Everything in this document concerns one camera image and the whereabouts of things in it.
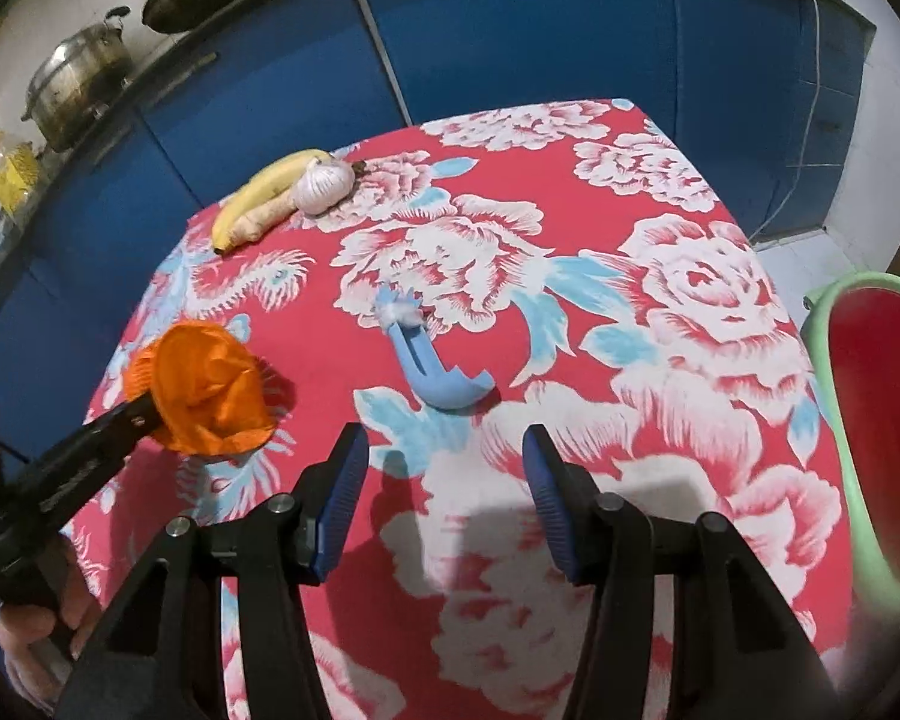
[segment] stainless steel pot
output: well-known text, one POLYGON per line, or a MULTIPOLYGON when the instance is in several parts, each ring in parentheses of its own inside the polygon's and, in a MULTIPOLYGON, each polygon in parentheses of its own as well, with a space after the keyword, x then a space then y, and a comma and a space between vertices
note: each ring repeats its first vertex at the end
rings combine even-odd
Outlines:
POLYGON ((93 120, 120 94, 132 67, 122 40, 122 17, 115 7, 101 23, 80 30, 57 46, 26 87, 26 110, 54 151, 77 143, 93 120))

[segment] peony print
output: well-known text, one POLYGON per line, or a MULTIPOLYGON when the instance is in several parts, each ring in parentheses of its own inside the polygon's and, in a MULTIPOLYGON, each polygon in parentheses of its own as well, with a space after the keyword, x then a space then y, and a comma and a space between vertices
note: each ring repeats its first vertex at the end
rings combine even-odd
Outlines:
MULTIPOLYGON (((374 420, 379 397, 358 401, 364 420, 374 420)), ((658 392, 659 410, 677 413, 669 402, 674 397, 679 394, 672 389, 658 392)), ((624 495, 647 514, 685 521, 705 511, 725 514, 787 600, 799 596, 840 519, 839 493, 816 473, 794 466, 753 476, 759 433, 746 437, 758 445, 755 452, 739 452, 740 473, 720 471, 720 463, 731 461, 698 416, 674 416, 672 440, 664 436, 655 453, 638 455, 640 435, 658 429, 655 410, 588 401, 568 386, 544 381, 530 384, 523 401, 502 403, 471 423, 463 445, 430 441, 421 479, 428 493, 424 511, 397 514, 381 538, 410 596, 445 598, 433 640, 442 678, 480 690, 506 712, 558 716, 566 700, 590 596, 554 569, 523 482, 523 432, 537 421, 546 423, 564 460, 582 464, 601 490, 624 495), (711 478, 721 477, 733 480, 732 490, 716 490, 711 478), (420 547, 404 553, 413 543, 420 547)), ((420 435, 400 440, 425 451, 428 420, 416 424, 420 435)), ((655 633, 669 641, 672 597, 658 586, 655 633)), ((653 668, 665 673, 666 664, 653 668)))
POLYGON ((649 119, 646 127, 643 133, 618 135, 612 146, 577 143, 577 177, 621 196, 645 191, 684 211, 712 210, 717 196, 696 167, 649 119))
POLYGON ((427 122, 420 127, 428 135, 437 135, 444 146, 481 146, 487 151, 527 148, 540 151, 548 143, 571 138, 604 138, 610 132, 593 119, 607 113, 610 105, 593 100, 570 103, 520 105, 482 113, 452 116, 427 122))
MULTIPOLYGON (((306 284, 307 266, 313 258, 299 250, 266 252, 252 260, 237 255, 245 258, 237 275, 223 285, 213 284, 220 258, 211 250, 208 226, 198 223, 191 227, 156 269, 135 312, 136 332, 122 340, 106 367, 104 409, 122 399, 124 371, 136 350, 162 336, 175 322, 217 319, 250 298, 265 312, 277 311, 296 300, 306 284)), ((250 336, 250 318, 238 314, 234 319, 238 317, 243 319, 228 329, 245 343, 250 336)), ((99 415, 92 405, 87 419, 99 415)))
POLYGON ((445 213, 450 193, 433 186, 434 180, 462 175, 477 160, 458 157, 431 164, 429 159, 427 151, 368 159, 367 172, 357 181, 352 196, 318 217, 294 214, 290 226, 336 232, 365 221, 425 221, 445 213))
POLYGON ((462 194, 427 223, 391 220, 358 230, 343 239, 331 262, 350 267, 334 305, 361 327, 376 327, 377 285, 391 284, 422 295, 423 305, 433 309, 432 333, 454 325, 487 330, 495 313, 511 304, 514 290, 543 289, 550 250, 522 237, 538 234, 542 216, 530 202, 462 194))
POLYGON ((804 396, 810 361, 739 227, 665 214, 639 220, 620 251, 581 255, 620 271, 615 287, 671 365, 783 423, 804 396))
MULTIPOLYGON (((240 613, 235 589, 226 581, 221 593, 223 689, 230 720, 250 720, 244 657, 240 648, 240 613)), ((356 664, 325 637, 310 632, 317 676, 334 720, 394 720, 407 702, 386 677, 356 664)))
POLYGON ((83 572, 84 579, 87 580, 87 589, 99 599, 103 592, 103 580, 106 579, 107 566, 91 557, 93 555, 90 548, 92 536, 87 533, 87 528, 76 530, 72 523, 64 529, 64 535, 68 536, 73 543, 74 552, 77 553, 77 564, 80 571, 83 572))

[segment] pot lid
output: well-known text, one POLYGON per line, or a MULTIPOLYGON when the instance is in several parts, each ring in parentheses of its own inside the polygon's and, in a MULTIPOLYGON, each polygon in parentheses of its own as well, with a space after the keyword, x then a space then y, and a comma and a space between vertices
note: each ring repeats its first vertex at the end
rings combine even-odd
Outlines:
POLYGON ((119 30, 105 23, 93 23, 93 25, 81 29, 77 34, 71 35, 53 49, 53 53, 37 68, 36 73, 31 78, 31 82, 26 86, 26 109, 28 111, 31 109, 37 95, 40 94, 43 87, 47 85, 48 81, 61 67, 88 46, 100 42, 101 38, 108 32, 114 32, 119 39, 119 30))

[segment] white tile wall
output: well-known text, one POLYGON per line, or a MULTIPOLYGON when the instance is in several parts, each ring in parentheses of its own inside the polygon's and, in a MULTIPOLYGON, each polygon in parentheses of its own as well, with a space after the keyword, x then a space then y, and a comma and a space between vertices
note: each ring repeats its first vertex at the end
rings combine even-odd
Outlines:
POLYGON ((843 1, 877 30, 826 229, 855 266, 883 271, 900 244, 900 19, 886 0, 843 1))

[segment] floor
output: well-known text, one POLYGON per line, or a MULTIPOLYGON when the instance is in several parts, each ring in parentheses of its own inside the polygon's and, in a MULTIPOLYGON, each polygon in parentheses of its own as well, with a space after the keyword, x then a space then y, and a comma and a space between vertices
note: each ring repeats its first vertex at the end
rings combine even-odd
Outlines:
POLYGON ((776 293, 797 328, 809 314, 803 306, 803 296, 855 270, 847 255, 823 230, 756 248, 757 257, 773 279, 776 293))

